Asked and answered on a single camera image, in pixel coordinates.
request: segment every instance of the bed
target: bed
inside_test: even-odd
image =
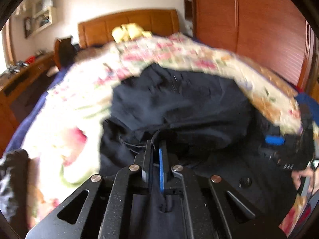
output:
[[[112,42],[112,29],[127,23],[137,23],[156,36],[121,44]],[[69,56],[65,54],[66,47],[72,47],[71,43],[58,40],[55,59],[64,67],[57,80],[59,83],[48,90],[7,148],[8,151],[21,147],[31,159],[29,228],[99,172],[101,121],[110,115],[112,88],[127,77],[139,76],[152,62],[179,71],[200,71],[232,78],[251,103],[269,121],[280,126],[282,133],[297,133],[300,128],[295,89],[247,58],[213,49],[179,33],[176,10],[119,12],[79,23],[78,29],[82,51],[76,55],[75,63],[68,65],[72,60],[68,61]],[[319,141],[316,124],[314,138]],[[292,233],[308,206],[307,200],[308,197],[297,196],[280,225],[286,235]]]

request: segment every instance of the silver bolt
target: silver bolt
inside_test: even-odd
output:
[[[129,167],[130,171],[137,171],[139,169],[139,165],[137,164],[132,164]]]
[[[92,177],[91,177],[91,181],[93,182],[99,182],[101,180],[101,176],[98,175],[98,174],[94,174]]]
[[[215,182],[215,183],[219,183],[219,182],[221,182],[221,177],[219,175],[213,175],[211,177],[211,181]]]
[[[183,166],[181,166],[181,165],[179,165],[179,164],[174,165],[174,166],[173,166],[173,170],[174,170],[175,172],[181,172],[181,171],[183,170]]]

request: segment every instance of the quilted blanket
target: quilted blanket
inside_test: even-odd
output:
[[[46,102],[30,127],[22,148],[31,164],[28,174],[28,225],[33,227],[91,175],[98,173],[101,121],[110,114],[113,87],[139,76],[156,62],[174,70],[202,71],[232,78],[251,103],[285,133],[300,129],[296,92],[281,78],[246,58],[196,43],[177,33],[167,38],[140,38],[78,54],[63,81],[49,90]],[[314,138],[318,140],[314,124]],[[300,175],[293,172],[299,186]],[[319,184],[295,205],[280,225],[289,235]]]

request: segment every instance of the dark gray fabric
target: dark gray fabric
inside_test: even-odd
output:
[[[27,152],[22,149],[4,153],[0,159],[0,210],[21,238],[28,232],[28,160]]]

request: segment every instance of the yellow plush toy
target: yellow plush toy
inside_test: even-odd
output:
[[[136,23],[123,24],[121,27],[115,27],[112,30],[112,36],[116,43],[122,41],[134,40],[138,37],[144,36],[147,38],[152,37],[150,31],[144,31],[144,29]]]

